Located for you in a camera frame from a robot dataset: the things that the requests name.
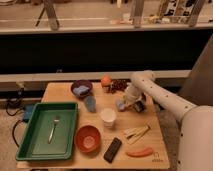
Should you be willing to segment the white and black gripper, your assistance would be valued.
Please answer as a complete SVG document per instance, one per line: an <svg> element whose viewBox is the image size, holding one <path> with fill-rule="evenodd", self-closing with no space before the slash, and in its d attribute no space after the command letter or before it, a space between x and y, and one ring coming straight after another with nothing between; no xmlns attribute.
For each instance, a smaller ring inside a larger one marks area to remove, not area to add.
<svg viewBox="0 0 213 171"><path fill-rule="evenodd" d="M142 112L145 109L143 94L136 87L127 87L124 95L125 107L132 107L136 112Z"/></svg>

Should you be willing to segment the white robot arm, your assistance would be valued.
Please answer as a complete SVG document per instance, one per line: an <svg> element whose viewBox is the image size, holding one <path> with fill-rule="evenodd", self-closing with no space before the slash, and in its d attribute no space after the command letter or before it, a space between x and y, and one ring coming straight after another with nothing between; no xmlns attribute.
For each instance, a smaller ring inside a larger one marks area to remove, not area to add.
<svg viewBox="0 0 213 171"><path fill-rule="evenodd" d="M134 72L130 80L127 106L146 93L181 124L177 171L213 171L213 106L198 106L160 87L150 70Z"/></svg>

